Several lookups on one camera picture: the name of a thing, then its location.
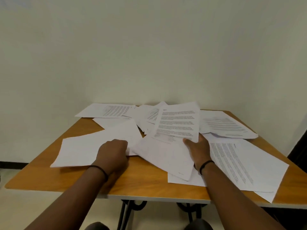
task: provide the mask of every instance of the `bracelet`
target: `bracelet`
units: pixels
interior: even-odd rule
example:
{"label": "bracelet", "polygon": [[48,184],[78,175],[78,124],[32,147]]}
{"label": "bracelet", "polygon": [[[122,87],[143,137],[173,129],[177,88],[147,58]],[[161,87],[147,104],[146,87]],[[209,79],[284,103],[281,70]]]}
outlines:
{"label": "bracelet", "polygon": [[100,169],[100,170],[103,172],[104,176],[105,176],[105,181],[104,181],[104,182],[107,182],[107,181],[108,181],[109,176],[108,176],[107,173],[103,170],[103,168],[101,168],[101,167],[99,167],[99,166],[97,166],[97,165],[90,165],[89,167],[95,167],[95,168],[97,168],[97,169]]}
{"label": "bracelet", "polygon": [[199,173],[200,173],[201,175],[202,175],[201,171],[203,170],[203,168],[205,168],[205,166],[206,166],[208,163],[210,163],[210,162],[213,162],[213,163],[214,163],[214,161],[209,160],[209,161],[206,161],[205,163],[202,164],[201,168],[199,169]]}

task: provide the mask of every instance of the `table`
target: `table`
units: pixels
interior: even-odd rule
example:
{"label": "table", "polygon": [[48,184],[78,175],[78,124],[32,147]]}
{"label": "table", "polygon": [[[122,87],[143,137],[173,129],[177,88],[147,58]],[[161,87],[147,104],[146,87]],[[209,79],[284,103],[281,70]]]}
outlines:
{"label": "table", "polygon": [[[231,112],[224,112],[243,123]],[[7,189],[20,190],[65,191],[81,176],[87,167],[50,168],[50,165],[59,153],[62,139],[90,134],[101,130],[103,128],[91,118],[79,119],[71,128],[11,179],[5,187]],[[257,139],[248,141],[290,166],[272,204],[254,192],[243,191],[244,194],[262,207],[307,209],[307,174],[262,137],[259,136]],[[102,193],[105,195],[101,195],[100,197],[124,200],[210,203],[210,197],[205,187],[167,183],[167,172],[138,156],[129,158],[128,169],[119,177],[113,186],[112,184],[104,185]]]}

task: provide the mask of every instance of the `beige floor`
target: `beige floor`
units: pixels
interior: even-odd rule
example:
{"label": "beige floor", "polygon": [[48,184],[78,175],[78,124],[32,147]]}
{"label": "beige floor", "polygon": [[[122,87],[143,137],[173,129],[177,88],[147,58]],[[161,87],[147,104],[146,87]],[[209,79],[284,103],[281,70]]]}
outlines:
{"label": "beige floor", "polygon": [[[31,223],[59,195],[55,192],[20,191],[4,188],[19,170],[0,170],[0,229],[21,230]],[[121,201],[96,199],[81,229],[93,222],[103,222],[110,230],[115,230],[121,209]],[[224,229],[214,205],[203,208],[203,219],[214,230]],[[181,230],[188,224],[188,216],[175,203],[148,202],[146,207],[134,213],[133,230]]]}

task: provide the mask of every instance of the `white wall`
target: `white wall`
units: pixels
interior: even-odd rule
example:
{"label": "white wall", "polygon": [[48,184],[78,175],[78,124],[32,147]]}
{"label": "white wall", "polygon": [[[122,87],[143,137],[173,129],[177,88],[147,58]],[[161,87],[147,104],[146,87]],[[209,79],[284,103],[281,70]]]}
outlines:
{"label": "white wall", "polygon": [[307,129],[307,0],[32,0],[0,8],[0,161],[92,102],[197,100],[287,155]]}

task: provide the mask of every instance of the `person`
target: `person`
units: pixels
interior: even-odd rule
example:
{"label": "person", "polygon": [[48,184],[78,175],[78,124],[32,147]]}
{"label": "person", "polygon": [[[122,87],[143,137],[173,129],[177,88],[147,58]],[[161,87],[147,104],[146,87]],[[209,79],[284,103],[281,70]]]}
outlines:
{"label": "person", "polygon": [[[216,205],[226,230],[282,230],[276,220],[247,198],[211,161],[208,141],[199,134],[198,143],[183,139],[189,148],[196,169],[206,182],[210,198]],[[104,143],[97,158],[69,189],[59,196],[26,230],[79,229],[108,176],[120,176],[128,166],[127,141],[114,139]],[[86,229],[108,230],[100,222]],[[196,220],[187,230],[212,229],[204,220]]]}

